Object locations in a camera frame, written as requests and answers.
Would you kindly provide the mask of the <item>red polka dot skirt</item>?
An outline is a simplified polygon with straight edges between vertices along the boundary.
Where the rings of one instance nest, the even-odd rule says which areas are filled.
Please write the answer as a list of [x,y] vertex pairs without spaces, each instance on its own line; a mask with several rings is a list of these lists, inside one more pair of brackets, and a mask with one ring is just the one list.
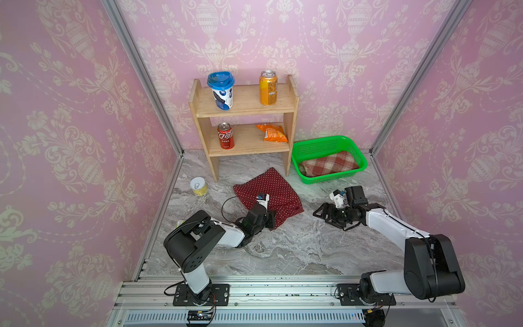
[[276,213],[274,229],[280,227],[287,218],[304,212],[298,194],[274,168],[269,168],[244,184],[234,185],[233,190],[248,210],[257,204],[259,194],[268,194],[268,209]]

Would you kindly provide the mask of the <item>red plaid skirt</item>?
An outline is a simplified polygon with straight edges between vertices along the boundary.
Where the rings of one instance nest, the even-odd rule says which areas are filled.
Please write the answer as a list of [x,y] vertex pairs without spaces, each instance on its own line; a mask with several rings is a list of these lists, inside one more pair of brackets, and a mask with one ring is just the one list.
[[298,167],[305,177],[321,177],[327,174],[359,169],[353,155],[347,151],[341,151],[323,158],[309,159],[300,163]]

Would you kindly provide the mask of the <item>green plastic basket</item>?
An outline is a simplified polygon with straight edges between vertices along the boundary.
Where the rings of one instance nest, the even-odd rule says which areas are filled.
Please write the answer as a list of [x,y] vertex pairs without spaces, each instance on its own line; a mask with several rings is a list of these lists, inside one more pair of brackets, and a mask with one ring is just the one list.
[[[355,163],[358,165],[356,169],[344,169],[341,172],[324,174],[319,177],[306,177],[299,169],[299,164],[306,160],[326,158],[328,155],[338,154],[341,151],[346,151],[351,154],[355,159]],[[352,177],[354,174],[362,172],[368,167],[368,162],[362,154],[362,151],[359,150],[353,140],[345,136],[328,136],[297,142],[294,144],[291,159],[298,176],[306,185]]]

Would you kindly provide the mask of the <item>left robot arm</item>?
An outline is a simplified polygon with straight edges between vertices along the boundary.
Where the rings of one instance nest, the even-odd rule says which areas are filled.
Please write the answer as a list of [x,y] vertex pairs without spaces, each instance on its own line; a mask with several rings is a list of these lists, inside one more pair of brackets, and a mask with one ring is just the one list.
[[264,228],[276,227],[276,212],[256,203],[246,217],[224,223],[200,210],[172,231],[163,246],[185,280],[188,293],[197,305],[211,300],[212,281],[204,260],[216,246],[242,248]]

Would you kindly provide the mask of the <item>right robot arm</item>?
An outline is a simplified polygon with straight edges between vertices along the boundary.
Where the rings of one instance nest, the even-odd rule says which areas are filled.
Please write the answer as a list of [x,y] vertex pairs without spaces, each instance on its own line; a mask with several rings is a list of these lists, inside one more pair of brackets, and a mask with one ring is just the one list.
[[362,274],[360,301],[367,305],[389,305],[395,294],[411,294],[419,300],[461,294],[466,284],[452,241],[431,234],[397,218],[384,206],[370,203],[361,186],[336,190],[331,201],[313,216],[345,232],[366,226],[379,232],[404,253],[403,268]]

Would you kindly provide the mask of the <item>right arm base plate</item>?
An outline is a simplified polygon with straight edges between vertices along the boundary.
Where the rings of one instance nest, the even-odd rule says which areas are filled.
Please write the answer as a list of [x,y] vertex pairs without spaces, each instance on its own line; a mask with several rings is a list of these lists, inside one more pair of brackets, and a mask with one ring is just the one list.
[[355,283],[338,284],[335,298],[342,306],[387,307],[397,304],[393,294],[377,293],[372,286],[361,286]]

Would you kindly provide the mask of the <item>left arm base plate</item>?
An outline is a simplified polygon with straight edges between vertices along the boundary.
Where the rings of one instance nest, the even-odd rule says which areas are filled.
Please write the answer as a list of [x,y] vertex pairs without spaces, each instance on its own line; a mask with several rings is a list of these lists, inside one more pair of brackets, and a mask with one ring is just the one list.
[[194,293],[186,284],[178,285],[174,293],[174,307],[216,305],[226,307],[229,303],[230,284],[210,283],[201,293]]

